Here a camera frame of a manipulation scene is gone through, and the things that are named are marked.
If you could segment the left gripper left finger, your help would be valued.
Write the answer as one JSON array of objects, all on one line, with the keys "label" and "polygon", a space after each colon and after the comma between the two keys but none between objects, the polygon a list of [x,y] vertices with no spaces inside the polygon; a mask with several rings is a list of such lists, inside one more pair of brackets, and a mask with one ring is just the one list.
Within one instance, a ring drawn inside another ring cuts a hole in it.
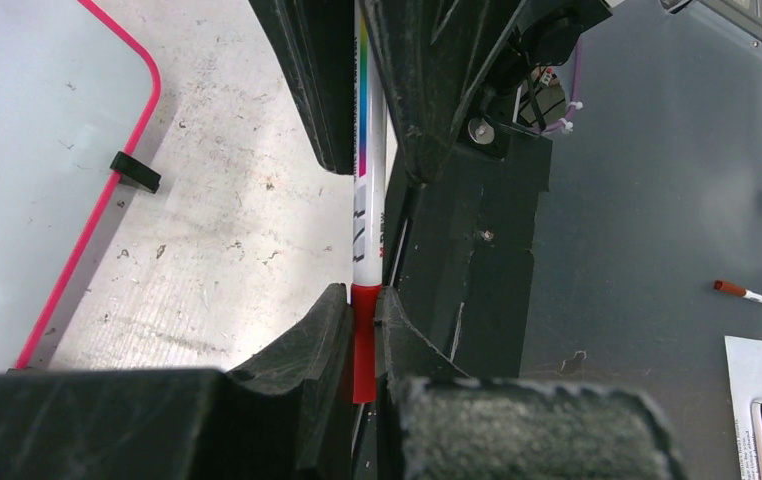
[{"label": "left gripper left finger", "polygon": [[352,311],[328,286],[242,365],[0,375],[0,479],[346,479]]}]

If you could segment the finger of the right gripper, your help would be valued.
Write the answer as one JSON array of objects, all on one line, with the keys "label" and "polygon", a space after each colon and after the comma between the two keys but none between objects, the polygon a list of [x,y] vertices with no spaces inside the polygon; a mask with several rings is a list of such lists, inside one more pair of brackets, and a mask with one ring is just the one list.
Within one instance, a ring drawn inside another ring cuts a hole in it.
[{"label": "finger of the right gripper", "polygon": [[365,1],[362,13],[406,171],[442,174],[467,110],[530,1]]},{"label": "finger of the right gripper", "polygon": [[251,0],[319,165],[353,173],[354,3]]}]

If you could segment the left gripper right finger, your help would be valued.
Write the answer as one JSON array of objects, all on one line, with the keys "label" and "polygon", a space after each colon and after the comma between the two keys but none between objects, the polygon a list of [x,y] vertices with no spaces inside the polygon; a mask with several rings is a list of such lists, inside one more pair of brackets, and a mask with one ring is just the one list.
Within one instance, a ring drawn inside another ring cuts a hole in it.
[{"label": "left gripper right finger", "polygon": [[657,406],[620,388],[467,376],[410,322],[398,293],[376,309],[381,479],[682,479]]}]

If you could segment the white whiteboard marker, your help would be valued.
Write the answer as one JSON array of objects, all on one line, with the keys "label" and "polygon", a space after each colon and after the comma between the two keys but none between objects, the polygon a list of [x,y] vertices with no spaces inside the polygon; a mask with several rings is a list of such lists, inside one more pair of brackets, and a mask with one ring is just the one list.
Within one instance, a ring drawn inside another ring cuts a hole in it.
[{"label": "white whiteboard marker", "polygon": [[354,173],[352,282],[383,282],[387,103],[369,39],[368,21],[354,3]]}]

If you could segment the red marker cap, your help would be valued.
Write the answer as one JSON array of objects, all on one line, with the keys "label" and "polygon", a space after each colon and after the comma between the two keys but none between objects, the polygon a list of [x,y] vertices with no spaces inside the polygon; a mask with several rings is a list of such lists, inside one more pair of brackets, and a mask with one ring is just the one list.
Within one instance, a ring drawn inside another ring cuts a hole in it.
[{"label": "red marker cap", "polygon": [[375,310],[381,286],[351,286],[354,314],[353,403],[376,400]]}]

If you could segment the pink framed whiteboard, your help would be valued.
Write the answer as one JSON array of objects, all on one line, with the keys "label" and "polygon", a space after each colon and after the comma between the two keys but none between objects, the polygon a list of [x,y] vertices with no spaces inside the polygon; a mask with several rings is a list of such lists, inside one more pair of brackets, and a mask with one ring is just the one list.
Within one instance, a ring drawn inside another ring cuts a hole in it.
[{"label": "pink framed whiteboard", "polygon": [[0,372],[28,365],[160,97],[92,1],[0,1]]}]

